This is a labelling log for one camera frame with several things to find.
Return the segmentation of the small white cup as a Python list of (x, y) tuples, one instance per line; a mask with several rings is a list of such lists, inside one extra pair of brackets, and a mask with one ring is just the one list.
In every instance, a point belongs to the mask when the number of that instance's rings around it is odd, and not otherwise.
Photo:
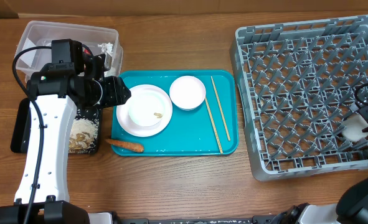
[(368, 123), (359, 114), (354, 114), (342, 122), (344, 129), (342, 135), (345, 139), (351, 142), (358, 142), (363, 138), (368, 138), (368, 133), (362, 130), (368, 127)]

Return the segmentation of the cream bowl with leftovers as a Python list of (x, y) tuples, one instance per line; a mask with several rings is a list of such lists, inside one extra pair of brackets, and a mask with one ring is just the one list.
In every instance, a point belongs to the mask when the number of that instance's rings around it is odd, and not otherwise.
[(156, 93), (150, 91), (136, 93), (129, 99), (128, 115), (138, 126), (154, 126), (164, 116), (164, 103)]

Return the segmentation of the white napkin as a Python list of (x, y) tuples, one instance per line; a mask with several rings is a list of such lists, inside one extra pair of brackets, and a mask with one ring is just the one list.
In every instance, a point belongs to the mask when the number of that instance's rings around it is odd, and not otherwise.
[(100, 48), (102, 53), (107, 53), (108, 55), (113, 55), (113, 47), (114, 45), (112, 43), (102, 43), (97, 45), (98, 48)]

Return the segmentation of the pink white bowl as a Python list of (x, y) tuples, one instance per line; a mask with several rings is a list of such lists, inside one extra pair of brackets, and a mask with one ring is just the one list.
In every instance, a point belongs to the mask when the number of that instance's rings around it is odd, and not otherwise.
[(169, 89), (171, 101), (180, 109), (190, 111), (199, 107), (205, 100), (205, 85), (193, 76), (175, 79)]

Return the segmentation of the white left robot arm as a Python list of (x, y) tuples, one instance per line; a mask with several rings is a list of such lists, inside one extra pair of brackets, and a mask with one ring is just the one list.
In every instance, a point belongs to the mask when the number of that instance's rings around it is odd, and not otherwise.
[(111, 55), (93, 55), (81, 42), (53, 40), (52, 60), (19, 86), (30, 101), (24, 175), (14, 203), (0, 207), (0, 223), (118, 223), (116, 212), (88, 213), (69, 202), (68, 144), (78, 109), (125, 104), (120, 77), (105, 77)]

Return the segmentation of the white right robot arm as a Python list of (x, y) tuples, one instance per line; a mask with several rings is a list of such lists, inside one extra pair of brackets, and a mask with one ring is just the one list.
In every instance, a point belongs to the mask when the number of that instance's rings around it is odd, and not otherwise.
[[(368, 124), (368, 94), (359, 105), (359, 114)], [(368, 223), (368, 178), (353, 185), (337, 204), (316, 206), (303, 203), (277, 215), (271, 223)]]

